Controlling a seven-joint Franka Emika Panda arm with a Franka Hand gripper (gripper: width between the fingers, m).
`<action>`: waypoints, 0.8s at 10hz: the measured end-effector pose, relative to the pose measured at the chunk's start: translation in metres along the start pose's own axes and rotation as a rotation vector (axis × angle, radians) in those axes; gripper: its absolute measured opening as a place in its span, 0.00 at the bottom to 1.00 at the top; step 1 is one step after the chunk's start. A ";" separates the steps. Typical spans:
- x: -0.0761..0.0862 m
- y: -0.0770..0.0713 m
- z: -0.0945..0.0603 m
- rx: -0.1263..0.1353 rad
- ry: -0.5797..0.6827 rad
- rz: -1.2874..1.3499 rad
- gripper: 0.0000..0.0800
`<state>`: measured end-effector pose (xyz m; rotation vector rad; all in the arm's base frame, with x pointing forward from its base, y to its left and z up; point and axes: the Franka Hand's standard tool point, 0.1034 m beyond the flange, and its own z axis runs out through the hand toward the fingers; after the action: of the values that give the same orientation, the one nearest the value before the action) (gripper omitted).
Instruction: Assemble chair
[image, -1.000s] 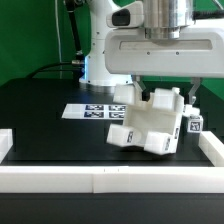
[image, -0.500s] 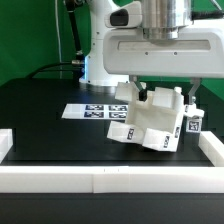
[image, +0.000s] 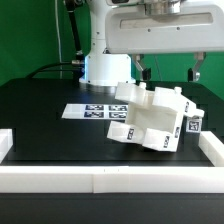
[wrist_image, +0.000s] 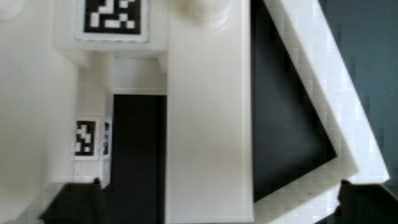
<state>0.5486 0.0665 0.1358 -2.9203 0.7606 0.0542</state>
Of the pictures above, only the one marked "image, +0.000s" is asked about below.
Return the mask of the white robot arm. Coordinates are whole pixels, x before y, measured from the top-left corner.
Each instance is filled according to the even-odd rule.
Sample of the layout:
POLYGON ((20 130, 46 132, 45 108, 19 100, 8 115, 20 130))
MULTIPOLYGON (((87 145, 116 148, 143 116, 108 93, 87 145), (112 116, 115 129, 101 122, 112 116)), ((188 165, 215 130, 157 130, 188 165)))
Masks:
POLYGON ((91 50, 81 81, 114 87, 131 80, 130 65, 150 74, 146 54, 193 53, 196 81, 208 52, 224 51, 224 0, 84 0, 90 9, 91 50))

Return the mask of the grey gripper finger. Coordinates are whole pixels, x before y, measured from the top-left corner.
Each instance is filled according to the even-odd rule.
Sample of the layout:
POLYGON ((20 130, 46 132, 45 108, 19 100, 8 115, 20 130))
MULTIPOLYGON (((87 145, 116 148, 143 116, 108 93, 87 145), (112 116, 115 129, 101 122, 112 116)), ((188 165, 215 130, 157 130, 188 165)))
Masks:
POLYGON ((143 58, 142 54, 132 55, 132 61, 140 73, 140 80, 149 80, 151 78, 151 69, 146 67, 143 58))
POLYGON ((188 70, 188 80, 189 81, 198 81, 200 78, 200 67, 202 66, 206 58, 205 52, 196 52, 194 54, 194 59, 196 60, 195 65, 188 70))

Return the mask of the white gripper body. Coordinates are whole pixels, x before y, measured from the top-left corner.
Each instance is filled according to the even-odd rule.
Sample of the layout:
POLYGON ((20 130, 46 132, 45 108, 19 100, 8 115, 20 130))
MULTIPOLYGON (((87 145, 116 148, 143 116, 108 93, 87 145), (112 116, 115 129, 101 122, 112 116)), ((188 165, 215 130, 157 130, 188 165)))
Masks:
POLYGON ((224 0, 105 0, 114 54, 224 51, 224 0))

